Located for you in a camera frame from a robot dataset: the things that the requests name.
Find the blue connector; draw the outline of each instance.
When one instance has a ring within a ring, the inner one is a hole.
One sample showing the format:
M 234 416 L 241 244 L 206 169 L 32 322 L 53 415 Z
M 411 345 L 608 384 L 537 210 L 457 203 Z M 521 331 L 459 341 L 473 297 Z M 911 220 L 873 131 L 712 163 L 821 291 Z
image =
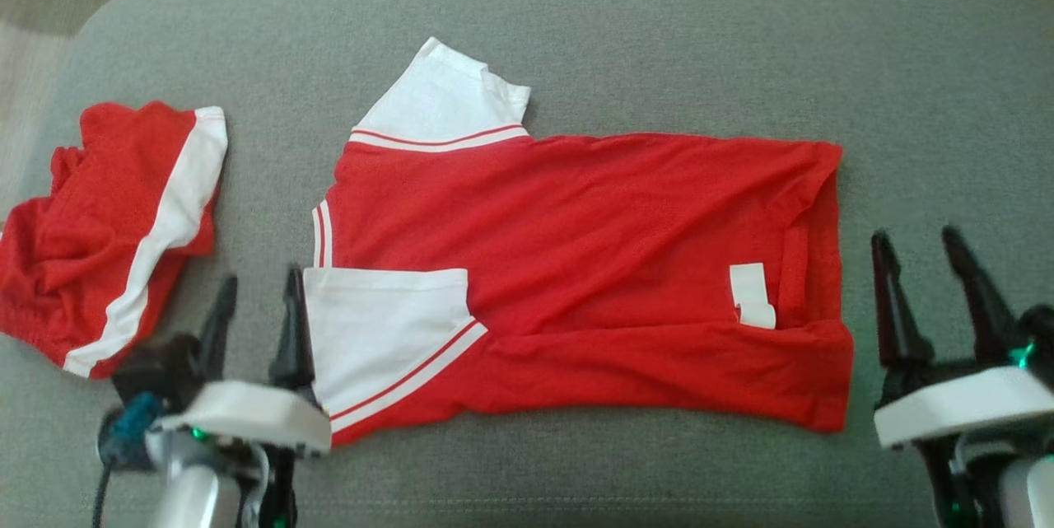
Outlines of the blue connector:
M 149 392 L 133 398 L 110 427 L 110 435 L 99 448 L 102 464 L 120 468 L 134 466 L 141 459 L 145 453 L 143 435 L 162 412 L 161 400 Z

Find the white stripe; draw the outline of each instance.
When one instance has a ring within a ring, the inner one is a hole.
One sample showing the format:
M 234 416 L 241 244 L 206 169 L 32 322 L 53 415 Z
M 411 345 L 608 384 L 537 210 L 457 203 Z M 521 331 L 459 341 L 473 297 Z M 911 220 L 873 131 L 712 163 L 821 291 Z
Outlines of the white stripe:
M 323 262 L 319 260 L 323 250 L 323 236 L 321 221 L 318 220 L 318 208 L 311 210 L 311 220 L 314 222 L 315 229 L 315 255 L 313 262 L 315 262 L 315 266 L 323 266 Z
M 482 145 L 489 145 L 491 142 L 507 141 L 509 138 L 516 137 L 530 137 L 527 134 L 527 130 L 523 128 L 510 128 L 510 130 L 501 130 L 493 134 L 483 134 L 481 137 L 466 138 L 464 141 L 451 142 L 448 145 L 415 145 L 413 142 L 403 142 L 388 140 L 388 138 L 374 137 L 372 134 L 362 134 L 352 133 L 348 141 L 362 142 L 365 145 L 373 145 L 374 148 L 385 148 L 385 149 L 403 149 L 406 152 L 419 152 L 419 153 L 447 153 L 455 152 L 458 149 L 470 149 L 470 148 L 481 148 Z
M 321 201 L 323 231 L 326 232 L 326 266 L 333 266 L 333 222 L 329 215 L 329 202 Z
M 124 292 L 106 307 L 106 322 L 94 343 L 66 353 L 62 369 L 87 377 L 95 364 L 131 343 L 147 309 L 147 283 L 165 250 L 186 247 L 197 235 L 201 215 L 216 190 L 227 153 L 227 125 L 220 107 L 200 107 L 169 175 L 154 226 L 136 247 Z
M 407 378 L 406 382 L 401 383 L 395 390 L 391 390 L 388 394 L 385 394 L 360 409 L 356 409 L 347 415 L 338 416 L 336 419 L 332 419 L 330 424 L 333 432 L 336 433 L 337 431 L 347 429 L 354 424 L 362 422 L 362 419 L 375 415 L 406 398 L 413 393 L 414 390 L 425 386 L 428 380 L 435 377 L 436 374 L 446 369 L 449 364 L 452 364 L 464 352 L 468 351 L 468 348 L 472 347 L 472 344 L 480 340 L 480 337 L 486 333 L 487 329 L 483 326 L 483 322 L 475 322 L 471 329 L 467 330 L 464 335 L 448 347 L 446 351 L 444 351 L 440 356 L 436 356 L 435 359 L 428 364 L 428 366 L 425 366 L 425 368 L 421 371 L 417 371 L 416 374 Z

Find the white tag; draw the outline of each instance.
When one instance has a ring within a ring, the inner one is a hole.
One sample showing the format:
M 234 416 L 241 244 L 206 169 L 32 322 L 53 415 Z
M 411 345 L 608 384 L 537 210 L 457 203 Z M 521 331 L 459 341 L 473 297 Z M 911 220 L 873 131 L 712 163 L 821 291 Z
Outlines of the white tag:
M 731 299 L 739 309 L 739 322 L 759 329 L 776 328 L 776 309 L 768 304 L 765 267 L 761 262 L 728 268 Z

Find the black cable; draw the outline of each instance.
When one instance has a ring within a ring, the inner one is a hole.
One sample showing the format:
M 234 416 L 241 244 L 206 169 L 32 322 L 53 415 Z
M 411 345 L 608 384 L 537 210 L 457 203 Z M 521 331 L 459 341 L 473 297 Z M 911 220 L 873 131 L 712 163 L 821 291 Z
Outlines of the black cable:
M 102 502 L 106 500 L 106 487 L 110 485 L 110 472 L 114 466 L 111 463 L 102 465 L 102 476 L 99 486 L 95 487 L 95 508 L 92 510 L 92 528 L 102 528 Z

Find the gray couch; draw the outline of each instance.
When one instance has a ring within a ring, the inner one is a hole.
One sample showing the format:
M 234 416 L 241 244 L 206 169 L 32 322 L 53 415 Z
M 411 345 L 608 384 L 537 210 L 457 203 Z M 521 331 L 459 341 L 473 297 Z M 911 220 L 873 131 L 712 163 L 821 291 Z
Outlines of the gray couch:
M 284 266 L 311 258 L 309 209 L 350 125 L 429 36 L 533 86 L 535 137 L 844 145 L 846 428 L 672 410 L 466 414 L 301 465 L 302 525 L 933 526 L 920 461 L 881 451 L 872 427 L 882 374 L 867 239 L 892 231 L 918 321 L 948 355 L 970 337 L 940 224 L 963 228 L 1014 307 L 1054 294 L 1050 0 L 114 0 L 75 43 L 23 194 L 46 193 L 50 153 L 77 142 L 91 103 L 225 107 L 217 251 L 190 266 L 159 333 L 196 330 L 222 273 L 239 273 L 228 369 L 262 379 Z M 113 390 L 7 337 L 0 385 L 0 525 L 85 525 Z M 158 483 L 117 477 L 109 525 L 142 525 Z

